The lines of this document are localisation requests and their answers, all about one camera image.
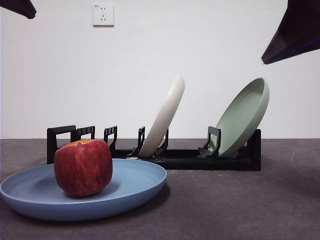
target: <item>white outlet cover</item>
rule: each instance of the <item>white outlet cover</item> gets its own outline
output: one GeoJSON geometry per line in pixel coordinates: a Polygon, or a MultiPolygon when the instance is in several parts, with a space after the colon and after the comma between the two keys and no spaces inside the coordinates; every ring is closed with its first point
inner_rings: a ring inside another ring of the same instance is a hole
{"type": "Polygon", "coordinates": [[[92,24],[93,26],[114,26],[115,7],[113,4],[103,3],[92,5],[92,24]]]}

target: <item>plate rim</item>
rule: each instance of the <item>plate rim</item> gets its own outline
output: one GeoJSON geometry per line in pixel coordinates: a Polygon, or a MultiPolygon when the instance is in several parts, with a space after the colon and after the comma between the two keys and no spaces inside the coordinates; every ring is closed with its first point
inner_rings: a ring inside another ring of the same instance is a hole
{"type": "Polygon", "coordinates": [[[153,185],[152,187],[149,187],[146,190],[139,191],[139,192],[136,192],[136,193],[133,193],[133,194],[129,194],[129,195],[126,195],[126,196],[121,196],[121,197],[114,197],[114,198],[111,198],[111,199],[96,199],[96,200],[87,200],[87,201],[79,201],[79,202],[78,201],[77,202],[43,202],[43,201],[40,202],[40,201],[24,200],[24,199],[21,199],[21,198],[18,198],[18,197],[13,197],[13,196],[11,196],[11,195],[9,195],[9,194],[7,194],[7,193],[5,193],[3,191],[3,189],[2,189],[3,184],[5,182],[7,182],[10,178],[13,178],[14,176],[22,174],[23,172],[26,172],[26,171],[34,170],[34,169],[37,169],[37,168],[46,168],[46,167],[49,167],[49,166],[53,166],[54,163],[51,163],[51,164],[45,164],[45,165],[35,166],[35,167],[31,167],[31,168],[28,168],[28,169],[25,169],[25,170],[21,170],[19,172],[14,173],[11,176],[8,176],[0,184],[0,194],[2,196],[5,196],[6,198],[8,198],[10,200],[13,200],[13,201],[18,201],[18,202],[23,202],[23,203],[28,203],[28,204],[37,204],[37,205],[55,205],[55,206],[56,205],[60,205],[60,206],[63,206],[63,205],[94,204],[94,203],[108,202],[108,201],[113,201],[113,200],[124,199],[124,198],[127,198],[127,197],[132,197],[132,196],[144,193],[146,191],[149,191],[149,190],[154,189],[157,186],[161,185],[167,179],[167,175],[168,175],[167,170],[165,170],[162,166],[160,166],[158,164],[155,164],[153,162],[144,161],[144,160],[141,160],[141,159],[126,159],[126,158],[112,158],[112,160],[117,160],[117,161],[123,161],[124,160],[124,161],[130,161],[130,162],[139,162],[140,164],[143,162],[143,164],[154,165],[154,166],[156,166],[156,168],[159,168],[164,173],[164,177],[161,179],[161,181],[159,181],[157,184],[153,185]]]}

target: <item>plate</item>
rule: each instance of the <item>plate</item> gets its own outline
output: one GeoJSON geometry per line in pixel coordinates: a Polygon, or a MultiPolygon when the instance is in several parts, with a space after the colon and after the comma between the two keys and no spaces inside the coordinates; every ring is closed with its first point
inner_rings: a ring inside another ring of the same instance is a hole
{"type": "MultiPolygon", "coordinates": [[[[219,157],[232,157],[254,134],[269,103],[269,86],[265,79],[250,82],[230,103],[216,127],[221,129],[219,157]]],[[[208,146],[215,148],[217,137],[211,135],[208,146]]]]}
{"type": "Polygon", "coordinates": [[[185,86],[183,77],[178,75],[172,83],[148,136],[144,140],[139,152],[140,158],[150,157],[156,152],[158,146],[166,135],[172,119],[175,116],[182,95],[184,94],[185,86]]]}
{"type": "Polygon", "coordinates": [[[51,221],[82,221],[132,210],[153,198],[167,172],[161,166],[133,159],[113,159],[110,183],[89,197],[71,197],[57,184],[54,165],[14,174],[0,185],[4,201],[17,212],[51,221]]]}

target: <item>table surface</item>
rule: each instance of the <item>table surface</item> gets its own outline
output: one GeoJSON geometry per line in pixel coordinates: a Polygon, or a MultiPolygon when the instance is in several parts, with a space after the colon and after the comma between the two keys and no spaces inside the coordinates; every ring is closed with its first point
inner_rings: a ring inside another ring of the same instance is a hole
{"type": "MultiPolygon", "coordinates": [[[[205,139],[170,139],[172,148],[205,139]]],[[[45,139],[4,139],[1,176],[46,164],[45,139]]],[[[136,142],[119,139],[117,148],[136,142]]],[[[53,222],[21,215],[0,198],[0,239],[320,239],[320,139],[263,139],[261,171],[168,170],[151,201],[116,216],[53,222]]]]}

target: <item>blue plate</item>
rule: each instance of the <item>blue plate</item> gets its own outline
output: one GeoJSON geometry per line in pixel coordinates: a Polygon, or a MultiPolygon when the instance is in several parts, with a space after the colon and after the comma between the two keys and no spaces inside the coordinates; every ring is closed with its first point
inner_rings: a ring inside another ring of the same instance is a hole
{"type": "Polygon", "coordinates": [[[167,177],[164,168],[133,159],[113,159],[111,182],[89,197],[70,197],[57,184],[54,165],[31,168],[0,185],[4,201],[17,212],[37,219],[82,221],[132,210],[153,198],[167,177]]]}

